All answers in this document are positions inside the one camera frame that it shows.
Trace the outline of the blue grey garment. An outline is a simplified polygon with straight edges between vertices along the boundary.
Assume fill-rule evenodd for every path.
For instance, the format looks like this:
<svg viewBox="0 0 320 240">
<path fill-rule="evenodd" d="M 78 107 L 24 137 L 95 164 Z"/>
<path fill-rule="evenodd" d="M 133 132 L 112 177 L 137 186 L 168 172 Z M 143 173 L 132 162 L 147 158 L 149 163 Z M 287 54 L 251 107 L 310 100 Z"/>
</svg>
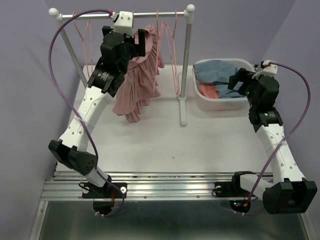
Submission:
<svg viewBox="0 0 320 240">
<path fill-rule="evenodd" d="M 235 75 L 239 68 L 223 60 L 208 60 L 193 65 L 195 78 L 203 84 L 215 86 L 219 99 L 243 98 L 237 91 L 229 90 L 229 77 Z"/>
</svg>

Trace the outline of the dusty pink garment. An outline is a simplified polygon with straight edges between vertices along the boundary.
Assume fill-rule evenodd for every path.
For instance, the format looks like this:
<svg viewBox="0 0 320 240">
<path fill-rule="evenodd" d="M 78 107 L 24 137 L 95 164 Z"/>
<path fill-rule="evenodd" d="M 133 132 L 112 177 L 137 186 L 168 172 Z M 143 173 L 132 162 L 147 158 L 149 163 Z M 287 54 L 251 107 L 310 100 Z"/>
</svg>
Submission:
<svg viewBox="0 0 320 240">
<path fill-rule="evenodd" d="M 129 61 L 124 82 L 115 96 L 112 111 L 117 116 L 125 116 L 129 123 L 140 121 L 141 107 L 150 104 L 152 98 L 161 94 L 154 83 L 159 69 L 164 68 L 162 55 L 158 49 L 158 31 L 154 24 L 147 25 L 145 33 L 145 56 L 138 56 Z"/>
</svg>

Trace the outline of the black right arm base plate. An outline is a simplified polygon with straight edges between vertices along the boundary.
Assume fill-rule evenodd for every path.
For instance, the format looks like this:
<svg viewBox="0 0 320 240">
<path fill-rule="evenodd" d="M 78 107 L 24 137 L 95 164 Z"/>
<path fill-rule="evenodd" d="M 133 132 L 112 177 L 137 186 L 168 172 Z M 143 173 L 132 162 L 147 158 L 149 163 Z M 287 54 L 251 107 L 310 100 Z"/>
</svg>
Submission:
<svg viewBox="0 0 320 240">
<path fill-rule="evenodd" d="M 234 185 L 231 181 L 216 181 L 212 195 L 217 198 L 244 198 L 249 196 L 249 192 Z"/>
</svg>

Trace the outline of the pink hanger with blue garment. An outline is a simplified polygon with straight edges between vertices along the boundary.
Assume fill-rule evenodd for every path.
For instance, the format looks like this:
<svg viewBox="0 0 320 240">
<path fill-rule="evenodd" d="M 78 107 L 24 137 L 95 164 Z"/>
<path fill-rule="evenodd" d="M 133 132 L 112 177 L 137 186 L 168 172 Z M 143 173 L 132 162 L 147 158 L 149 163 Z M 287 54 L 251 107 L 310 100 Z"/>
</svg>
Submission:
<svg viewBox="0 0 320 240">
<path fill-rule="evenodd" d="M 156 12 L 156 30 L 157 30 L 157 48 L 156 48 L 156 61 L 155 61 L 155 72 L 154 72 L 154 79 L 153 79 L 153 92 L 156 92 L 156 85 L 157 85 L 157 76 L 158 76 L 158 67 L 159 67 L 159 56 L 161 53 L 161 45 L 162 45 L 162 38 L 163 38 L 163 31 L 164 31 L 164 21 L 161 22 L 159 25 L 159 11 Z"/>
</svg>

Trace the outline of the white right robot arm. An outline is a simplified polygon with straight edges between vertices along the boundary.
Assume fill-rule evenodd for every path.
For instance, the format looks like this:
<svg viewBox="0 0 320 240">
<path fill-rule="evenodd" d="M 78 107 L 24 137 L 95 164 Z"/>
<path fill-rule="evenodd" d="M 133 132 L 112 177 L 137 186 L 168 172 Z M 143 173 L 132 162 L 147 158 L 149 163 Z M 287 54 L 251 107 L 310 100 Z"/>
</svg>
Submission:
<svg viewBox="0 0 320 240">
<path fill-rule="evenodd" d="M 244 203 L 232 205 L 243 215 L 249 211 L 252 197 L 261 199 L 271 215 L 305 213 L 318 191 L 316 183 L 308 181 L 297 166 L 287 143 L 290 134 L 284 132 L 283 120 L 275 108 L 280 90 L 276 73 L 277 65 L 270 64 L 257 73 L 240 68 L 229 78 L 230 90 L 241 83 L 238 93 L 248 100 L 249 121 L 268 156 L 260 174 L 238 171 L 232 177 L 233 194 L 249 193 Z"/>
</svg>

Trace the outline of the salmon pink skirt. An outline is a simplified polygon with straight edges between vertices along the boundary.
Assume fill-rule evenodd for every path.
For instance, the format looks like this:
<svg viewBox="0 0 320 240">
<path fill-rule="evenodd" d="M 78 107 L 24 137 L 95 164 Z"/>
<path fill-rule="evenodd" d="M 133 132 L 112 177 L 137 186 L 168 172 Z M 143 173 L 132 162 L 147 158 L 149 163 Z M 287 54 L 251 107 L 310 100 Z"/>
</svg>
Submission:
<svg viewBox="0 0 320 240">
<path fill-rule="evenodd" d="M 200 83 L 198 86 L 199 92 L 206 98 L 218 99 L 219 95 L 216 87 L 209 83 Z"/>
</svg>

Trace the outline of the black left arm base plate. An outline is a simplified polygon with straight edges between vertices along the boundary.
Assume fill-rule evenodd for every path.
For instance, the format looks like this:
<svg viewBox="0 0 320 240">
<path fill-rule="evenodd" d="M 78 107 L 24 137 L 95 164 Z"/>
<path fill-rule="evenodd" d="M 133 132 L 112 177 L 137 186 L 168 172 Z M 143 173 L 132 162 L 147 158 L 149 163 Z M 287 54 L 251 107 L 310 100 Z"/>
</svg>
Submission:
<svg viewBox="0 0 320 240">
<path fill-rule="evenodd" d="M 109 184 L 103 187 L 97 187 L 90 182 L 80 182 L 78 186 L 82 189 L 83 199 L 122 199 L 127 196 L 127 183 L 114 182 L 113 183 L 119 190 L 115 189 Z"/>
</svg>

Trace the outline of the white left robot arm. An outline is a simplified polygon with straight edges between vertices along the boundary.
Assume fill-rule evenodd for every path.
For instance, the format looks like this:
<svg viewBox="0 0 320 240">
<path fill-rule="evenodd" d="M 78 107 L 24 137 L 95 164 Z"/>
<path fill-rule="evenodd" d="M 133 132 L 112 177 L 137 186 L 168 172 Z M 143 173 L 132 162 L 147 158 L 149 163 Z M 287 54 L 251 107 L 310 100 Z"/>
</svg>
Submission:
<svg viewBox="0 0 320 240">
<path fill-rule="evenodd" d="M 92 132 L 106 106 L 114 99 L 125 80 L 130 60 L 146 55 L 146 31 L 139 29 L 138 38 L 102 28 L 101 57 L 89 77 L 84 97 L 68 128 L 48 148 L 56 160 L 84 176 L 100 197 L 111 193 L 111 177 L 98 168 L 98 155 L 87 151 Z"/>
</svg>

